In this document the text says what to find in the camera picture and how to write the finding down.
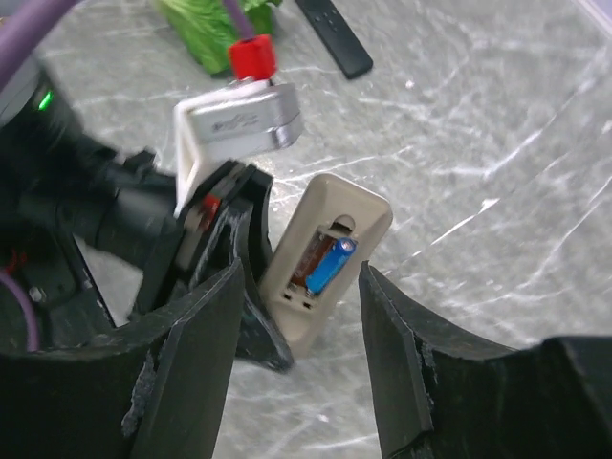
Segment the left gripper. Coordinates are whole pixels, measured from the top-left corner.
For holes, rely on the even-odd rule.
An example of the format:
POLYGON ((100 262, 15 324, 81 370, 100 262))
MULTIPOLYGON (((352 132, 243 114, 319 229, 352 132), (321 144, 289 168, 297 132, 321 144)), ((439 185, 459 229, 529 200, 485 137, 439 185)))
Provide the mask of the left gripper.
POLYGON ((273 255, 268 226, 272 186, 271 175, 236 161, 225 162, 199 184, 180 213, 182 234, 143 271, 136 312, 142 316, 158 309, 240 260, 244 307, 235 357, 288 371, 293 354, 257 287, 273 255))

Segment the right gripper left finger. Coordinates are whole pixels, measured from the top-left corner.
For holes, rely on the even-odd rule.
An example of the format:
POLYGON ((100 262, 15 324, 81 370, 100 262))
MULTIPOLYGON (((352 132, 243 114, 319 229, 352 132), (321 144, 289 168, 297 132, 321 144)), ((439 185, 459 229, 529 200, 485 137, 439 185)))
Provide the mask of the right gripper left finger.
POLYGON ((242 315, 234 261, 90 346, 1 357, 5 458, 209 458, 242 315))

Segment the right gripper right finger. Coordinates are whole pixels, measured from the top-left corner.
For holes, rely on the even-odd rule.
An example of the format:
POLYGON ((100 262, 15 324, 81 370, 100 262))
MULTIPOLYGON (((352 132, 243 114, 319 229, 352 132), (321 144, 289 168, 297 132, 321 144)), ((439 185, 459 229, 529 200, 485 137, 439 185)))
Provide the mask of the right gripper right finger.
POLYGON ((440 317, 368 264, 359 290, 383 457, 610 456, 610 338, 514 350, 440 317))

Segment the blue battery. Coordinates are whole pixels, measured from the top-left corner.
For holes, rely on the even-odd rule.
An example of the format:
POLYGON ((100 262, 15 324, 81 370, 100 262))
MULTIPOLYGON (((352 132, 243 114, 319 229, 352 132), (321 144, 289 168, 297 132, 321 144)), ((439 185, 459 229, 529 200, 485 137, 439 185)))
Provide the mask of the blue battery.
POLYGON ((321 258, 316 268, 306 277, 307 294, 320 295, 356 249, 357 242, 351 238, 343 237, 336 240, 331 249, 321 258))

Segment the beige white remote control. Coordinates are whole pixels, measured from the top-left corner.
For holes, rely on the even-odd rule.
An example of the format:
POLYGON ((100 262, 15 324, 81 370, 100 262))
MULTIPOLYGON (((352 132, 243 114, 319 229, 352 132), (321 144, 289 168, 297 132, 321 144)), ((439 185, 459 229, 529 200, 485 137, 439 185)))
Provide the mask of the beige white remote control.
POLYGON ((295 359, 307 355, 392 220, 383 197, 339 176, 308 184, 259 284, 295 359))

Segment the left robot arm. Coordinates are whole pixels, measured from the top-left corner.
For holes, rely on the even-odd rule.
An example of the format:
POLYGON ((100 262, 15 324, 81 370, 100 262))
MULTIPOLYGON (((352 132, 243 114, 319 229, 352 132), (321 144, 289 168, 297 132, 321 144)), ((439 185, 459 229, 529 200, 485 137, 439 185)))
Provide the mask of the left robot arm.
POLYGON ((81 238, 142 271, 132 317, 141 317, 240 261, 245 272, 236 355, 276 372, 294 357, 258 291, 272 259, 273 179, 227 161, 175 210, 175 179, 141 151, 124 161, 88 135, 36 58, 1 93, 1 217, 81 238))

